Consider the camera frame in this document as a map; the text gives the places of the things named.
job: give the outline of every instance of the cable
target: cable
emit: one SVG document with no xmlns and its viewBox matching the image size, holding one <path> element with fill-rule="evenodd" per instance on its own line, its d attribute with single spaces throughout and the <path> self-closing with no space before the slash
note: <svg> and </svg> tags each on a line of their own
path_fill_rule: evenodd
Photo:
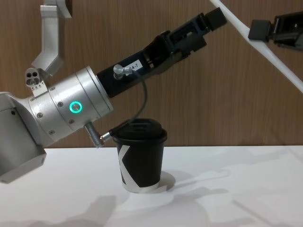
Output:
<svg viewBox="0 0 303 227">
<path fill-rule="evenodd" d="M 142 104 L 141 108 L 138 110 L 138 112 L 131 119 L 123 122 L 122 124 L 120 124 L 120 125 L 118 125 L 118 126 L 114 127 L 113 129 L 108 131 L 111 136 L 115 136 L 118 133 L 119 130 L 121 130 L 125 126 L 129 125 L 130 123 L 132 123 L 142 113 L 142 111 L 146 107 L 148 94 L 147 94 L 147 87 L 146 87 L 145 81 L 137 71 L 133 70 L 132 73 L 141 81 L 141 84 L 142 84 L 142 87 L 143 87 L 143 92 L 144 92 L 144 101 L 143 101 L 143 104 Z"/>
</svg>

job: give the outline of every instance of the wooden wall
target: wooden wall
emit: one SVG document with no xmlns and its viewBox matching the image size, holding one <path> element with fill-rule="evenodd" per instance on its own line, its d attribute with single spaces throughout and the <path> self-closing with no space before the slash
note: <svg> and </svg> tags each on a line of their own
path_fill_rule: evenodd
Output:
<svg viewBox="0 0 303 227">
<path fill-rule="evenodd" d="M 41 51 L 42 0 L 0 0 L 0 91 L 30 95 L 24 72 Z M 303 10 L 302 0 L 223 0 L 250 26 L 252 19 Z M 65 26 L 65 65 L 54 78 L 91 66 L 95 73 L 214 6 L 207 0 L 73 0 Z M 167 145 L 303 144 L 303 95 L 227 24 L 205 36 L 207 46 L 146 81 L 142 117 L 160 121 Z M 270 49 L 303 79 L 303 53 Z M 114 111 L 95 122 L 100 132 L 132 116 L 141 86 L 112 99 Z M 53 147 L 89 147 L 84 130 Z"/>
</svg>

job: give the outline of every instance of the robotic arm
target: robotic arm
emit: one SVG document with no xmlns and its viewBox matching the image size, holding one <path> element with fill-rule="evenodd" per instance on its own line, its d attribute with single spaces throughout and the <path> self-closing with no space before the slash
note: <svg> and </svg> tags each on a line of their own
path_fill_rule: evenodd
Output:
<svg viewBox="0 0 303 227">
<path fill-rule="evenodd" d="M 41 6 L 43 49 L 25 73 L 33 96 L 18 99 L 0 93 L 0 182 L 10 183 L 41 166 L 44 148 L 86 127 L 92 140 L 101 138 L 92 122 L 113 107 L 109 101 L 142 79 L 160 74 L 206 45 L 203 36 L 226 24 L 217 8 L 199 14 L 178 29 L 158 35 L 146 48 L 97 73 L 88 66 L 48 86 L 47 77 L 63 63 L 61 36 L 70 10 L 64 0 L 45 0 Z"/>
</svg>

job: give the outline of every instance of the white table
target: white table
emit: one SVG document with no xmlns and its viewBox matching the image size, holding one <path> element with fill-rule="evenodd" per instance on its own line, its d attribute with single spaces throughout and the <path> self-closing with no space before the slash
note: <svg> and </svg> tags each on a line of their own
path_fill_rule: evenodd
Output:
<svg viewBox="0 0 303 227">
<path fill-rule="evenodd" d="M 151 194 L 122 187 L 115 148 L 47 153 L 0 184 L 0 227 L 303 226 L 303 146 L 165 148 Z"/>
</svg>

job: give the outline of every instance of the metal cylinder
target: metal cylinder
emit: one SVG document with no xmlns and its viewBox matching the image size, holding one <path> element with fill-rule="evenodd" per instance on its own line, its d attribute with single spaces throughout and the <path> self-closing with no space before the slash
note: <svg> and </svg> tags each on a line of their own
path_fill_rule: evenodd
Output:
<svg viewBox="0 0 303 227">
<path fill-rule="evenodd" d="M 113 68 L 114 78 L 117 80 L 122 79 L 124 76 L 131 74 L 133 70 L 129 67 L 123 67 L 121 65 L 115 65 Z"/>
<path fill-rule="evenodd" d="M 100 139 L 99 133 L 95 130 L 95 127 L 91 122 L 89 122 L 85 125 L 85 129 L 87 130 L 87 132 L 90 136 L 90 139 L 93 142 L 93 144 L 95 145 L 95 147 L 96 148 L 103 147 L 104 143 Z"/>
<path fill-rule="evenodd" d="M 51 141 L 58 141 L 113 110 L 105 90 L 90 67 L 59 83 L 47 93 L 28 98 L 32 116 Z M 42 141 L 43 146 L 51 144 Z"/>
</svg>

